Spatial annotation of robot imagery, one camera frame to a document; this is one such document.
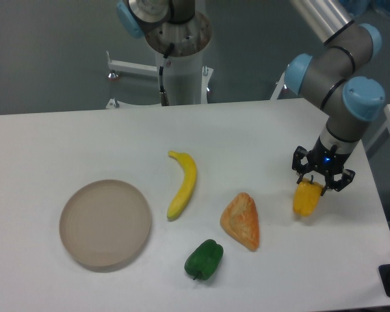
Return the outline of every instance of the beige plate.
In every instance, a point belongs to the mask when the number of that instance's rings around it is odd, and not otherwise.
[[[67,251],[85,267],[126,263],[146,240],[150,210],[142,193],[117,180],[91,183],[76,192],[60,216]]]

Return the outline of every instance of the yellow banana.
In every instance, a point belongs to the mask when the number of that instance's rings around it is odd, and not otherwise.
[[[168,155],[178,161],[185,173],[181,188],[176,193],[175,198],[170,203],[168,209],[168,219],[175,220],[185,209],[192,193],[194,192],[196,182],[196,164],[194,159],[192,159],[192,157],[187,153],[169,151]]]

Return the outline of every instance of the blue joint cap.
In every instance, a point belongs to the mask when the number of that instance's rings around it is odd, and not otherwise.
[[[359,120],[371,122],[378,117],[385,105],[383,87],[366,77],[350,79],[343,88],[345,107]]]
[[[294,60],[287,66],[285,71],[285,84],[296,95],[299,94],[302,81],[312,56],[308,54],[301,54],[294,58]]]
[[[120,19],[123,27],[129,32],[134,38],[141,38],[144,36],[144,32],[138,26],[133,15],[130,13],[129,9],[123,3],[122,0],[119,0],[116,5],[116,11],[118,18]]]
[[[359,24],[361,27],[364,27],[370,33],[372,39],[372,55],[371,58],[375,57],[379,50],[381,50],[383,45],[382,35],[378,29],[370,24]]]

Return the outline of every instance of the bread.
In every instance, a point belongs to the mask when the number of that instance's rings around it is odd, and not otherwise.
[[[238,194],[221,215],[220,224],[236,241],[255,251],[260,243],[259,216],[253,198]]]

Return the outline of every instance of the toy fruit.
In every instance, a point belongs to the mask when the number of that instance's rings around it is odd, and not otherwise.
[[[247,193],[239,193],[221,215],[220,224],[228,235],[251,251],[260,244],[259,215],[254,199]]]
[[[207,239],[203,242],[185,262],[185,271],[193,280],[208,280],[218,268],[224,249],[215,240]]]
[[[194,159],[192,159],[192,157],[187,153],[169,151],[168,155],[178,161],[185,173],[181,188],[176,193],[175,198],[170,203],[168,209],[168,219],[175,220],[185,209],[192,193],[194,192],[196,182],[196,164]]]
[[[306,178],[299,183],[293,198],[293,211],[301,216],[309,216],[317,207],[324,187]]]

